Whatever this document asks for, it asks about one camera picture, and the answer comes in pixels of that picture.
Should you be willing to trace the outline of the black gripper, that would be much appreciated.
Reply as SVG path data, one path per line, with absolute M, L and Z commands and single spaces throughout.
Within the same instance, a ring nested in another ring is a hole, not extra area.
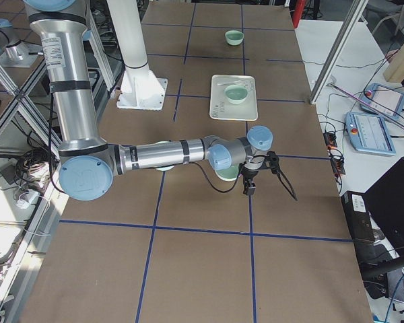
M 243 194 L 246 196 L 252 196 L 256 190 L 256 184 L 254 183 L 254 177 L 258 175 L 257 170 L 242 170 L 243 179 Z

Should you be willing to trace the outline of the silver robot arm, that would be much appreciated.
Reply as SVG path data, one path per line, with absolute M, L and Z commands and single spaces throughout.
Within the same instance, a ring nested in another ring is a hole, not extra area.
M 83 35 L 89 28 L 88 1 L 27 1 L 31 29 L 39 35 L 62 134 L 59 183 L 71 198 L 91 201 L 104 195 L 116 175 L 207 160 L 214 170 L 239 167 L 244 193 L 255 190 L 260 170 L 278 173 L 272 132 L 251 128 L 231 141 L 215 135 L 137 146 L 111 145 L 99 134 L 88 77 Z

